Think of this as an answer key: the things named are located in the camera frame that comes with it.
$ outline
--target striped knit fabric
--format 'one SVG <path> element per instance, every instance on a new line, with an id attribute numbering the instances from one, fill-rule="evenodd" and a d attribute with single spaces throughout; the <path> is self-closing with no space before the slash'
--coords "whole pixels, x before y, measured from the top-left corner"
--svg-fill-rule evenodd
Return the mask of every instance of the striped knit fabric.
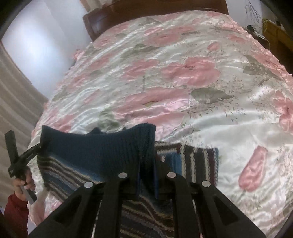
<path id="1" fill-rule="evenodd" d="M 209 180 L 211 184 L 217 184 L 218 149 L 165 142 L 155 142 L 155 149 L 161 160 L 187 181 L 201 183 Z M 38 156 L 38 165 L 46 188 L 61 201 L 86 181 L 100 182 L 99 175 L 69 165 L 60 158 Z M 138 201 L 123 201 L 120 237 L 174 237 L 173 231 L 172 202 L 157 201 L 143 182 Z"/>

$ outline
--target beige curtain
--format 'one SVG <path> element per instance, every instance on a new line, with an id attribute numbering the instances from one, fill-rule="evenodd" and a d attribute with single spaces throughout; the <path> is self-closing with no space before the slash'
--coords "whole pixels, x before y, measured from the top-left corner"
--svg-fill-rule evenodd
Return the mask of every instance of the beige curtain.
<path id="1" fill-rule="evenodd" d="M 22 74 L 0 43 L 0 206 L 13 193 L 8 174 L 10 160 L 4 134 L 14 130 L 18 153 L 30 143 L 31 132 L 43 112 L 47 98 Z"/>

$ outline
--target hand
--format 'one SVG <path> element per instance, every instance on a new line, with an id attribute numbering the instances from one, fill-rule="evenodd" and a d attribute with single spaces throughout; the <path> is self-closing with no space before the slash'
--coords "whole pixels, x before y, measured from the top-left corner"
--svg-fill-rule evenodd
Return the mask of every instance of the hand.
<path id="1" fill-rule="evenodd" d="M 19 178 L 16 178 L 12 181 L 15 190 L 15 195 L 18 197 L 18 199 L 22 201 L 26 201 L 26 197 L 20 188 L 21 185 L 23 186 L 25 183 L 27 183 L 27 185 L 24 186 L 25 189 L 30 189 L 32 191 L 35 190 L 35 182 L 32 179 L 32 172 L 29 169 L 26 171 L 25 177 L 26 181 L 20 180 Z"/>

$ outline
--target satin bedspread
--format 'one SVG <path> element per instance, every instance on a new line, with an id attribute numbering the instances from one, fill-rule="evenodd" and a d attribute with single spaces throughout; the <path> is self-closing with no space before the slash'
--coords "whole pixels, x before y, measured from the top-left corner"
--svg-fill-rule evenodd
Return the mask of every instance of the satin bedspread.
<path id="1" fill-rule="evenodd" d="M 218 189 L 266 235 L 282 227 L 293 201 L 293 79 L 229 16 L 187 11 L 143 17 L 103 33 L 57 86 L 41 126 L 85 134 L 139 123 L 156 140 L 219 149 Z M 36 224 L 60 202 L 30 163 Z"/>

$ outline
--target silver screw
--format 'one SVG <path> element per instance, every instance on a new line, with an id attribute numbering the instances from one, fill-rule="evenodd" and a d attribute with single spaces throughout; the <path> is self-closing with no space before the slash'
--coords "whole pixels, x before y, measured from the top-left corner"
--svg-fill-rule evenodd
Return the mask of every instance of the silver screw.
<path id="1" fill-rule="evenodd" d="M 202 181 L 202 186 L 208 188 L 211 185 L 210 181 L 204 180 Z"/>
<path id="2" fill-rule="evenodd" d="M 124 179 L 124 178 L 127 178 L 128 174 L 125 173 L 125 172 L 122 172 L 120 174 L 118 174 L 118 177 L 121 178 L 121 179 Z"/>
<path id="3" fill-rule="evenodd" d="M 93 183 L 92 182 L 86 182 L 85 184 L 84 184 L 84 187 L 85 188 L 91 188 L 93 186 Z"/>
<path id="4" fill-rule="evenodd" d="M 169 172 L 169 173 L 167 173 L 167 177 L 168 178 L 175 178 L 176 174 L 174 172 Z"/>

